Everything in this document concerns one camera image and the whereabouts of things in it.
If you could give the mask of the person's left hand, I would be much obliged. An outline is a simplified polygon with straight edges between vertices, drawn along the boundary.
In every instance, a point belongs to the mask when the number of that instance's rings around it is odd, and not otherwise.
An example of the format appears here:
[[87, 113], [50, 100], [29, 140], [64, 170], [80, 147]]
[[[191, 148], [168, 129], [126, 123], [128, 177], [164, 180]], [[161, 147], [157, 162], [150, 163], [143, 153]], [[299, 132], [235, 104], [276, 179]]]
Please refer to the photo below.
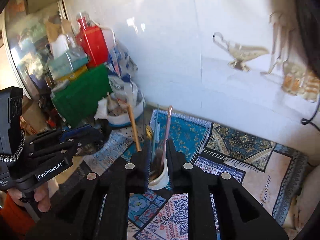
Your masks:
[[[16, 188], [11, 188], [8, 189], [7, 192], [15, 204], [18, 206], [24, 206], [24, 203], [20, 201], [22, 198], [21, 191]], [[35, 190], [34, 199], [37, 202], [37, 207], [41, 212], [48, 212], [51, 209], [48, 183], [42, 184]]]

